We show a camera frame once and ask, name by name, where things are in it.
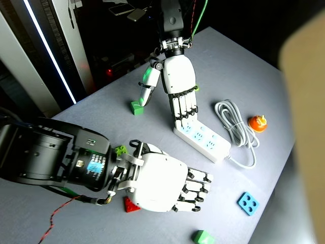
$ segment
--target red wire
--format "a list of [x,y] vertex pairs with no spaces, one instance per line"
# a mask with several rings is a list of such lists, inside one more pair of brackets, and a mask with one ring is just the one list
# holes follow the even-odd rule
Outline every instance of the red wire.
[[194,0],[193,13],[192,13],[192,21],[191,21],[191,34],[193,33],[193,20],[194,20],[194,10],[195,10],[196,3],[197,3],[197,0]]
[[40,239],[40,241],[39,241],[38,244],[40,244],[40,243],[45,239],[45,237],[50,233],[51,229],[54,227],[54,224],[53,224],[53,216],[54,216],[57,212],[59,212],[60,208],[62,208],[62,207],[64,207],[64,206],[67,206],[70,202],[72,202],[73,200],[75,200],[75,199],[78,198],[78,197],[81,197],[81,195],[80,195],[80,196],[76,196],[76,197],[71,198],[68,202],[62,204],[60,207],[58,207],[58,208],[57,208],[57,209],[52,213],[52,215],[51,215],[51,217],[50,217],[50,228],[49,228],[49,229],[44,233],[44,235],[42,236],[42,238]]

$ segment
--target tan blurry object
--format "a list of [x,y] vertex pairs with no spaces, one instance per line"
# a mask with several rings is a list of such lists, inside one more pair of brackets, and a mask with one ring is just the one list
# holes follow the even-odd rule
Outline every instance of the tan blurry object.
[[317,241],[325,243],[325,10],[286,41],[280,66]]

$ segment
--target power strip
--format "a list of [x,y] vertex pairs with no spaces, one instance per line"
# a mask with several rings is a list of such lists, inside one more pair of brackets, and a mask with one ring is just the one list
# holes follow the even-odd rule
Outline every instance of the power strip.
[[210,159],[213,163],[222,162],[230,153],[231,144],[200,121],[187,123],[174,133]]

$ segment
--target red triangular block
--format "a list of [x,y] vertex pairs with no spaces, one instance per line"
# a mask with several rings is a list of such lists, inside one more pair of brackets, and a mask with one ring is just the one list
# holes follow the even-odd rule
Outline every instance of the red triangular block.
[[134,205],[128,197],[124,197],[124,205],[126,212],[133,212],[141,209],[138,206]]

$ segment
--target gray floor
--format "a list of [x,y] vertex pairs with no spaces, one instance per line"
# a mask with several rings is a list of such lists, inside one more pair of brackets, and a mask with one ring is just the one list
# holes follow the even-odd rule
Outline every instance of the gray floor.
[[291,153],[249,244],[314,244],[302,182]]

